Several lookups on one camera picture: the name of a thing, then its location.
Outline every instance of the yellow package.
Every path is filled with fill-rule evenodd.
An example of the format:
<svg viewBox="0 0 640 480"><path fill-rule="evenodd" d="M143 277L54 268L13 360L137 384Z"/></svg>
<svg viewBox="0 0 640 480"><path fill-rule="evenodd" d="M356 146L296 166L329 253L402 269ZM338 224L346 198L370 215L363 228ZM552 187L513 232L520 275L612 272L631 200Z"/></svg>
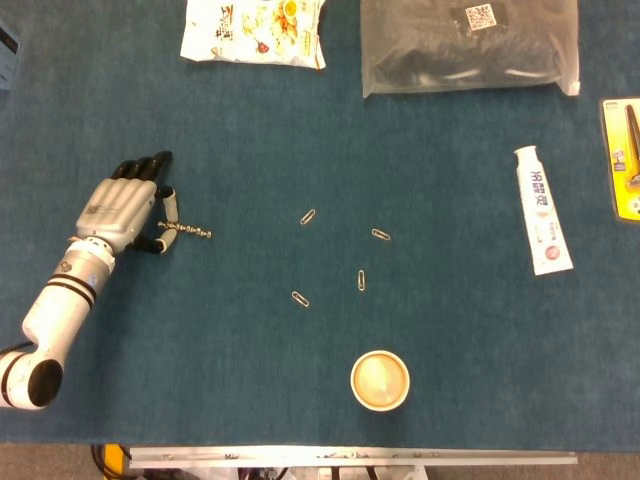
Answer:
<svg viewBox="0 0 640 480"><path fill-rule="evenodd" d="M640 98L604 100L602 118L616 212L640 222Z"/></svg>

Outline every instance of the clear plastic bag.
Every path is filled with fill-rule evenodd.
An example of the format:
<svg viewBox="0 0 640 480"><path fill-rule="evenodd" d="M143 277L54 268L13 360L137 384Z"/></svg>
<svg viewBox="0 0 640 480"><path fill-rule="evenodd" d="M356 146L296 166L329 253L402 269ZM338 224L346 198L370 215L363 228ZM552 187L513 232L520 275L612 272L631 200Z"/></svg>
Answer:
<svg viewBox="0 0 640 480"><path fill-rule="evenodd" d="M361 0L363 96L557 83L580 92L578 0Z"/></svg>

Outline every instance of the paper clip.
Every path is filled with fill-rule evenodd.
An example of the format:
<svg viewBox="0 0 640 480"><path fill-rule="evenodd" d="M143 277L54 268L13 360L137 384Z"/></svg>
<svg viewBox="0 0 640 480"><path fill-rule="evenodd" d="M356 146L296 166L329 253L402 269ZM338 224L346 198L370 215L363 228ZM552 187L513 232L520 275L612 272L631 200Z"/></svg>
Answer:
<svg viewBox="0 0 640 480"><path fill-rule="evenodd" d="M382 230L378 230L377 228L374 228L373 230L371 230L371 235L373 235L374 237L377 237L377 238L379 238L381 240L384 240L386 242L391 240L391 235L389 235L388 233L383 232Z"/></svg>
<svg viewBox="0 0 640 480"><path fill-rule="evenodd" d="M302 305L304 308L308 308L311 303L309 303L309 300L307 300L306 298L304 298L301 294L299 294L298 292L291 292L291 296L293 297L293 299L298 302L300 305Z"/></svg>
<svg viewBox="0 0 640 480"><path fill-rule="evenodd" d="M316 211L312 208L311 210L309 210L304 217L302 217L300 219L300 225L306 225L307 223L309 223L313 217L316 216Z"/></svg>
<svg viewBox="0 0 640 480"><path fill-rule="evenodd" d="M364 292L367 289L367 283L364 278L364 270L358 270L358 290Z"/></svg>

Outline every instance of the black stripe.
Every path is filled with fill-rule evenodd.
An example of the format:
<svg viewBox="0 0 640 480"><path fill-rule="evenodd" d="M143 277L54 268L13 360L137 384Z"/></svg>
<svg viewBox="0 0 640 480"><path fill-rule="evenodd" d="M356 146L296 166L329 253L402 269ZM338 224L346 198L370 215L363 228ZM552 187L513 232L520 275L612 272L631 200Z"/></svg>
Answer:
<svg viewBox="0 0 640 480"><path fill-rule="evenodd" d="M2 398L4 398L4 401L7 402L7 405L9 405L10 407L13 407L14 405L13 403L11 403L11 400L9 400L9 394L7 393L7 383L9 382L9 372L11 372L11 369L16 364L16 362L20 360L22 357L24 357L25 355L26 353L23 353L22 355L18 355L16 358L14 358L9 364L9 366L7 367L7 369L4 371L4 375L2 376L2 386L0 386L0 389L2 390Z"/></svg>
<svg viewBox="0 0 640 480"><path fill-rule="evenodd" d="M93 287L88 283L83 282L79 278L72 277L71 275L65 275L64 273L54 273L53 275L51 275L51 278L64 278L65 280L71 280L71 281L77 282L80 285L82 285L84 288L89 290L89 292L91 293L91 296L93 297L94 302L96 301L96 298L98 298L98 294L93 289Z"/></svg>
<svg viewBox="0 0 640 480"><path fill-rule="evenodd" d="M63 288L68 288L69 290L71 290L74 293L77 293L78 295L80 295L82 298L84 298L87 303L89 304L89 309L93 308L93 302L91 301L91 299L89 298L89 295L87 295L86 293L84 293L82 290L80 290L79 288L74 287L73 285L68 285L66 283L62 283L62 282L52 282L51 280L49 280L49 283L47 283L47 287L63 287Z"/></svg>

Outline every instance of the paper cup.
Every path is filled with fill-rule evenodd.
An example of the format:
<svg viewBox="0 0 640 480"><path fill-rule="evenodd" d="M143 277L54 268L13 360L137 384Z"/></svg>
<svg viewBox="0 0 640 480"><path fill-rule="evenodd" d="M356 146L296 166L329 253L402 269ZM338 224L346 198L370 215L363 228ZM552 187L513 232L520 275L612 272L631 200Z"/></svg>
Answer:
<svg viewBox="0 0 640 480"><path fill-rule="evenodd" d="M351 389L369 410L388 412L409 394L409 370L395 354L375 350L362 355L351 370Z"/></svg>

